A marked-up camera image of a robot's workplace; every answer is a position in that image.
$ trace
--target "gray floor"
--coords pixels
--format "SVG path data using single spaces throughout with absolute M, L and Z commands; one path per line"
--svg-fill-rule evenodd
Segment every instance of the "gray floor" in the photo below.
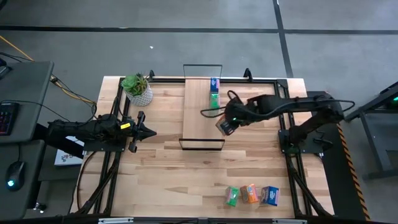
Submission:
M 279 4 L 285 29 L 398 29 L 395 0 L 280 0 Z M 277 28 L 272 0 L 10 0 L 0 12 L 0 24 Z M 93 100 L 105 75 L 150 69 L 182 75 L 184 63 L 222 64 L 222 76 L 240 77 L 249 67 L 256 77 L 286 77 L 278 34 L 0 31 L 0 35 L 35 60 L 54 61 L 54 75 Z M 326 90 L 361 105 L 397 81 L 398 35 L 296 34 L 286 35 L 286 40 L 294 77 L 304 78 L 308 90 Z M 18 54 L 4 42 L 0 49 Z M 45 104 L 70 120 L 90 116 L 85 104 L 53 85 Z M 42 111 L 41 123 L 53 119 L 57 119 L 54 114 Z M 360 121 L 343 127 L 358 175 L 375 171 Z M 398 177 L 360 182 L 372 220 L 397 223 Z M 74 187 L 73 183 L 53 186 L 57 184 Z M 57 196 L 57 187 L 49 189 L 56 209 L 46 215 L 66 213 L 70 199 Z

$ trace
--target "wooden tabletop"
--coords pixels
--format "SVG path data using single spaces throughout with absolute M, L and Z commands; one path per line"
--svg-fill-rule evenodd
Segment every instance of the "wooden tabletop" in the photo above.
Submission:
M 98 98 L 97 114 L 109 113 L 118 90 L 120 77 L 104 77 Z M 306 96 L 304 80 L 287 79 L 290 97 Z M 178 142 L 183 136 L 184 83 L 151 83 L 154 99 L 146 107 L 131 105 L 129 114 L 146 114 L 145 125 L 157 135 L 140 142 L 137 153 L 122 153 L 114 195 L 112 216 L 129 217 L 228 217 L 292 218 L 292 199 L 284 155 L 280 152 L 277 118 L 238 128 L 225 138 L 222 151 L 183 151 Z M 228 102 L 227 91 L 234 90 L 243 101 L 274 94 L 268 84 L 225 84 L 220 86 L 221 105 Z M 309 119 L 310 113 L 295 113 L 296 124 Z M 81 204 L 98 185 L 104 153 L 97 153 L 88 163 L 81 179 Z M 308 188 L 330 213 L 333 213 L 325 171 L 320 158 L 304 154 L 303 164 Z M 277 207 L 224 204 L 228 186 L 255 184 L 280 188 Z M 303 198 L 297 186 L 300 208 Z M 108 188 L 104 191 L 106 203 Z M 71 212 L 76 210 L 76 198 Z

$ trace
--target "white plant pot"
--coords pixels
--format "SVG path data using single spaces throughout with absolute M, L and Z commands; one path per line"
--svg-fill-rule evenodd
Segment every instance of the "white plant pot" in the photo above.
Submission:
M 149 86 L 149 83 L 147 83 L 147 88 L 145 89 L 145 92 L 143 92 L 139 96 L 133 96 L 130 93 L 128 93 L 127 91 L 124 91 L 124 92 L 126 92 L 126 96 L 130 99 L 130 102 L 136 106 L 146 106 L 154 98 L 154 93 L 152 92 L 152 90 Z

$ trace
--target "metal handle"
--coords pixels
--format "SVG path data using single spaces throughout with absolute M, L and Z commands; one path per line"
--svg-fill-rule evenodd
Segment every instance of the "metal handle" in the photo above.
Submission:
M 220 77 L 221 77 L 221 73 L 223 72 L 223 65 L 218 65 L 218 64 L 183 64 L 182 70 L 184 71 L 184 77 L 186 77 L 185 67 L 220 67 Z

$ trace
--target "succulent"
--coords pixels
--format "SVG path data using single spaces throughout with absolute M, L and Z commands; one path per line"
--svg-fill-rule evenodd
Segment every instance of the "succulent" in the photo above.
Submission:
M 132 96 L 139 96 L 145 92 L 147 80 L 141 73 L 129 75 L 122 81 L 122 87 Z

